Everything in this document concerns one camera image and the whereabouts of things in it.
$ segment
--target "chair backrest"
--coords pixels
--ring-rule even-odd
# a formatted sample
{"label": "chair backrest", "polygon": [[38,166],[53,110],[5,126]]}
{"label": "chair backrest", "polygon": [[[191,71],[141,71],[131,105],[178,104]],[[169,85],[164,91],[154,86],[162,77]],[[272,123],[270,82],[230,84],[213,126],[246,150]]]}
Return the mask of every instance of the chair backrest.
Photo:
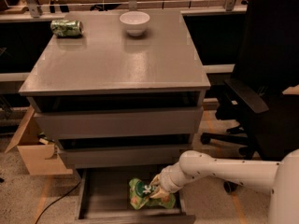
{"label": "chair backrest", "polygon": [[232,77],[256,91],[299,84],[299,0],[249,0]]}

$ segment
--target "gray tabletop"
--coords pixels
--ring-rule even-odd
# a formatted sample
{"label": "gray tabletop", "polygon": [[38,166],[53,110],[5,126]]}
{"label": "gray tabletop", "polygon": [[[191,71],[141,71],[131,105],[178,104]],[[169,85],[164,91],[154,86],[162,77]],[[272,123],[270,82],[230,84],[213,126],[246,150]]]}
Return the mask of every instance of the gray tabletop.
{"label": "gray tabletop", "polygon": [[82,21],[83,37],[54,36],[20,94],[207,90],[208,78],[180,12],[146,12],[149,28],[139,37],[122,30],[123,11],[69,13],[66,19]]}

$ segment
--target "chair seat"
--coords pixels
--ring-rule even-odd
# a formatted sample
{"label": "chair seat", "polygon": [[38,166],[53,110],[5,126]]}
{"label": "chair seat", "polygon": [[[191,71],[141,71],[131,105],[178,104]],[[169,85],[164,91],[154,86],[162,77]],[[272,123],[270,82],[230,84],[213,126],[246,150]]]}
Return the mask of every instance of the chair seat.
{"label": "chair seat", "polygon": [[263,99],[269,111],[242,110],[238,119],[263,160],[281,161],[299,148],[299,95],[265,95]]}

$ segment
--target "table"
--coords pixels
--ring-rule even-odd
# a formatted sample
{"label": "table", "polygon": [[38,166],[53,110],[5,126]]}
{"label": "table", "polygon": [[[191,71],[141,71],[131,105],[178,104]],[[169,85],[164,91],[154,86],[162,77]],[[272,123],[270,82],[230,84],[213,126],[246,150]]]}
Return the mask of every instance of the table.
{"label": "table", "polygon": [[20,94],[67,168],[173,163],[192,147],[210,84],[178,10],[149,10],[132,37],[120,11],[74,12],[83,37],[54,36]]}

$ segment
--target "green can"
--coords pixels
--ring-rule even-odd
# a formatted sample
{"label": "green can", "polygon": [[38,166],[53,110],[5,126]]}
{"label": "green can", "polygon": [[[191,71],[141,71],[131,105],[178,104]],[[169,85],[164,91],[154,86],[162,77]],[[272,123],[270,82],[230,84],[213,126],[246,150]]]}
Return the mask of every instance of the green can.
{"label": "green can", "polygon": [[77,37],[83,35],[81,21],[53,20],[50,29],[58,37]]}

